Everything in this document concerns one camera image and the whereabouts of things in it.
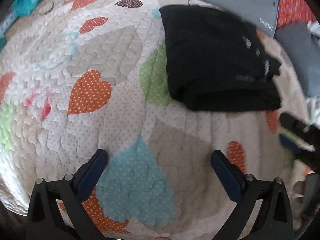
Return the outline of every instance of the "red fabric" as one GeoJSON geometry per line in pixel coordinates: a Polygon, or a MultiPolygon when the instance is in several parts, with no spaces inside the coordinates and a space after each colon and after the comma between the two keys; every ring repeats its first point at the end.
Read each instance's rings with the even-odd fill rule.
{"type": "Polygon", "coordinates": [[[280,0],[277,27],[292,22],[316,21],[309,6],[304,0],[280,0]]]}

